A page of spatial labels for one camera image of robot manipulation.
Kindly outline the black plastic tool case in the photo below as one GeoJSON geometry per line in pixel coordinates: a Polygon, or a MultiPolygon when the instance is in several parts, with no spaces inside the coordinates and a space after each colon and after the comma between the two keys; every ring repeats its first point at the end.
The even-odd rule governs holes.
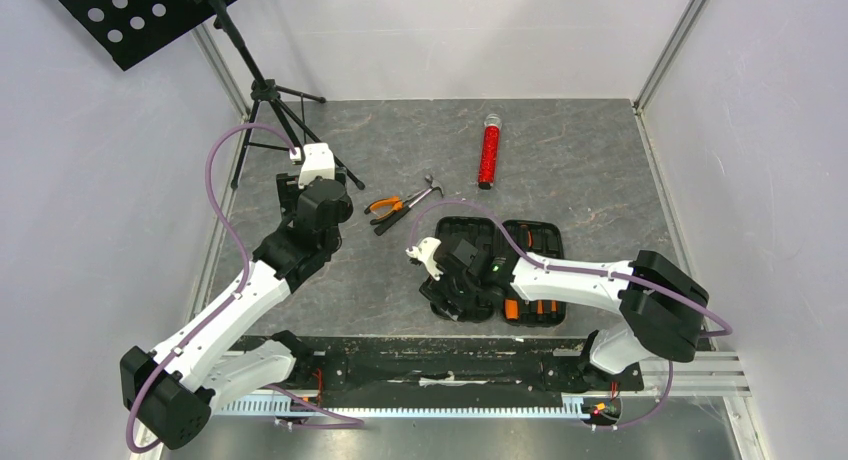
{"type": "Polygon", "coordinates": [[[494,308],[493,316],[500,317],[509,325],[553,327],[561,324],[567,316],[564,302],[555,301],[558,312],[551,313],[550,302],[553,300],[541,300],[544,314],[538,315],[536,304],[540,300],[521,300],[510,286],[511,278],[508,276],[508,271],[519,259],[510,246],[511,242],[527,253],[563,259],[565,249],[559,229],[551,223],[529,220],[508,220],[504,227],[506,231],[501,232],[493,221],[485,217],[447,216],[439,220],[435,238],[452,249],[446,257],[449,271],[442,276],[457,280],[462,289],[474,292],[490,303],[494,308]],[[505,319],[505,299],[519,302],[519,321],[505,319]]]}

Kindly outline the large orange handle screwdriver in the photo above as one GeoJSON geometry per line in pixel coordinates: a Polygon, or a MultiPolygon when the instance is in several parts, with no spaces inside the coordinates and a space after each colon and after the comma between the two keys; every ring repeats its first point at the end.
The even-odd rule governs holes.
{"type": "Polygon", "coordinates": [[[504,300],[504,317],[507,321],[512,322],[517,322],[520,320],[520,305],[517,300],[504,300]]]}

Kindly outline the orange handle pliers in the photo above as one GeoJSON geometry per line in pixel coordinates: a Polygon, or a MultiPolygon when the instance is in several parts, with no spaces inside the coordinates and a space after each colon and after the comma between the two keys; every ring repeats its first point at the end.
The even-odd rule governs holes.
{"type": "Polygon", "coordinates": [[[422,189],[406,198],[392,196],[374,201],[364,209],[364,214],[373,214],[374,217],[370,220],[370,224],[373,226],[379,225],[426,191],[427,189],[422,189]]]}

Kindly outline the steel claw hammer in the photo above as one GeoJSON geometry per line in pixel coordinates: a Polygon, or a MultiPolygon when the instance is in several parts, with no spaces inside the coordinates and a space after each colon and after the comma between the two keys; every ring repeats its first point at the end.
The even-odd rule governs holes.
{"type": "Polygon", "coordinates": [[[385,234],[393,225],[395,225],[400,219],[402,219],[417,203],[419,203],[431,193],[437,192],[439,195],[444,196],[442,184],[439,181],[436,181],[432,175],[426,175],[425,182],[427,183],[427,186],[423,188],[427,189],[425,193],[420,195],[415,200],[409,202],[406,206],[402,207],[398,212],[393,214],[385,222],[376,226],[372,225],[374,227],[374,233],[377,236],[382,236],[383,234],[385,234]]]}

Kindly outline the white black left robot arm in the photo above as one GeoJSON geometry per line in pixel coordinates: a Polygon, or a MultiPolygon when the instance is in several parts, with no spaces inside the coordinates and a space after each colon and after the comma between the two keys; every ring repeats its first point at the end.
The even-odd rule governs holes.
{"type": "Polygon", "coordinates": [[[135,453],[184,447],[223,406],[269,384],[307,385],[312,359],[290,334],[274,336],[238,358],[222,357],[261,316],[318,272],[342,244],[340,224],[353,214],[346,175],[326,144],[297,156],[300,172],[281,175],[283,220],[254,251],[239,277],[187,325],[149,351],[129,349],[119,362],[127,433],[137,423],[155,437],[135,453]]]}

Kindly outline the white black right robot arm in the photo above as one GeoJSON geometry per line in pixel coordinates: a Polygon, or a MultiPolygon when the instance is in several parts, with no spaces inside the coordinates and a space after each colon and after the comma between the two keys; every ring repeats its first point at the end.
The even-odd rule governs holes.
{"type": "Polygon", "coordinates": [[[406,254],[427,271],[425,291],[434,307],[453,320],[494,312],[509,321],[557,317],[566,305],[616,315],[617,324],[589,336],[577,362],[580,380],[591,388],[651,356],[688,363],[702,336],[707,291],[654,251],[607,263],[521,250],[495,256],[453,236],[426,237],[406,254]]]}

